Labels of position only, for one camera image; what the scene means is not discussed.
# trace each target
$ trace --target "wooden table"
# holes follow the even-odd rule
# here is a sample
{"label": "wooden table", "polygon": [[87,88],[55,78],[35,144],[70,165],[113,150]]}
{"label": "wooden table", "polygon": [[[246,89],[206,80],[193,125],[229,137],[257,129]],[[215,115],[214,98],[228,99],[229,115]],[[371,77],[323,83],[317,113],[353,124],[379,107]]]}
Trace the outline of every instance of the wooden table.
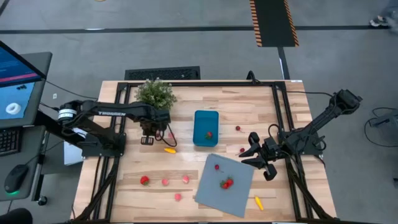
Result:
{"label": "wooden table", "polygon": [[[117,84],[118,82],[114,81],[103,82],[99,101],[113,103]],[[286,86],[288,91],[304,91],[302,82],[286,81]],[[248,134],[250,132],[257,132],[261,139],[268,137],[268,126],[277,123],[271,88],[266,86],[173,87],[173,92],[178,98],[178,102],[170,111],[172,117],[170,126],[178,141],[178,153],[166,153],[164,151],[165,144],[161,142],[156,142],[153,146],[140,145],[142,130],[138,123],[133,123],[127,119],[125,128],[127,134],[126,151],[119,165],[111,221],[294,221],[284,160],[274,163],[278,174],[272,181],[268,182],[264,179],[263,170],[256,169],[254,171],[245,218],[239,218],[195,202],[195,194],[208,154],[217,153],[240,161],[237,153],[242,147],[248,149]],[[135,100],[134,95],[135,92],[132,91],[131,101]],[[288,96],[295,127],[299,128],[311,122],[312,117],[306,95],[303,93],[288,93]],[[279,92],[279,100],[283,103],[281,92]],[[282,104],[281,108],[287,127]],[[206,148],[193,145],[193,115],[196,110],[216,110],[220,113],[220,140],[216,147]],[[110,117],[98,116],[95,117],[94,121],[108,127]],[[241,127],[242,132],[235,130],[236,125]],[[271,129],[273,136],[276,136],[276,132],[276,128]],[[323,164],[313,156],[302,156],[302,160],[309,191],[327,213],[336,216]],[[95,157],[86,159],[83,163],[74,202],[76,215],[80,214],[90,202],[96,163],[97,158]],[[142,175],[150,177],[149,187],[139,183]],[[190,177],[189,184],[182,182],[183,175]],[[163,178],[170,180],[169,186],[162,186],[161,180]],[[180,202],[174,200],[175,193],[182,194],[183,199]],[[254,201],[255,195],[261,198],[264,211],[258,209]],[[299,190],[298,197],[304,217],[305,209],[303,208],[302,194]],[[107,193],[105,193],[100,218],[104,217],[107,198]]]}

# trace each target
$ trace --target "yellow pepper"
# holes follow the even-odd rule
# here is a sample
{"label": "yellow pepper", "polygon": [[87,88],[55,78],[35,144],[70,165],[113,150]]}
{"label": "yellow pepper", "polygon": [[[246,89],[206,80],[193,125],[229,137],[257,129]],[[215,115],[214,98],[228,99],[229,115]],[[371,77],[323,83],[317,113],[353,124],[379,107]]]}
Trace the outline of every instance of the yellow pepper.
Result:
{"label": "yellow pepper", "polygon": [[254,196],[254,199],[256,200],[256,204],[259,206],[260,210],[263,211],[264,208],[262,207],[260,198],[257,196]]}
{"label": "yellow pepper", "polygon": [[168,152],[168,153],[172,153],[172,154],[175,154],[175,153],[176,153],[176,150],[175,150],[175,149],[172,149],[172,148],[164,148],[164,150],[165,150],[166,152]]}

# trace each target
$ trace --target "gray cutting board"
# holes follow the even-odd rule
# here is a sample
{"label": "gray cutting board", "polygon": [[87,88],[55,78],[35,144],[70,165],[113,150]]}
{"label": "gray cutting board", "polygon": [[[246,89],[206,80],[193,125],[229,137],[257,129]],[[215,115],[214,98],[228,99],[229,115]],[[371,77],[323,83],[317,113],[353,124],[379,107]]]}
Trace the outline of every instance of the gray cutting board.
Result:
{"label": "gray cutting board", "polygon": [[[237,217],[244,217],[254,168],[216,154],[207,157],[195,201]],[[234,184],[227,190],[220,182],[231,176]]]}

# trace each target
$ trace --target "green plant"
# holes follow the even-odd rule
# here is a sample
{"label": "green plant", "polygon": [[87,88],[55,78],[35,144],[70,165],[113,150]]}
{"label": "green plant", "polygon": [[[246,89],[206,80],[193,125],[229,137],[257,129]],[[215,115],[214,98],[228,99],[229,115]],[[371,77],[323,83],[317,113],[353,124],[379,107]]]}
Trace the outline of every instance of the green plant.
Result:
{"label": "green plant", "polygon": [[169,110],[177,102],[171,83],[162,82],[159,78],[156,78],[155,81],[146,80],[143,85],[138,86],[136,99],[150,104],[158,110]]}

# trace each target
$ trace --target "green light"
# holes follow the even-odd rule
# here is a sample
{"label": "green light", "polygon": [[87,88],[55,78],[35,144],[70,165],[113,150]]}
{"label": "green light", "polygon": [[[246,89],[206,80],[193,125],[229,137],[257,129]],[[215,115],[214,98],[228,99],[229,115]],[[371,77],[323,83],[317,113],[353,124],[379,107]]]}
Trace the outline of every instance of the green light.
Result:
{"label": "green light", "polygon": [[12,193],[7,193],[8,195],[17,195],[17,194],[19,194],[19,190],[16,190],[16,191],[14,191],[14,192],[12,192]]}

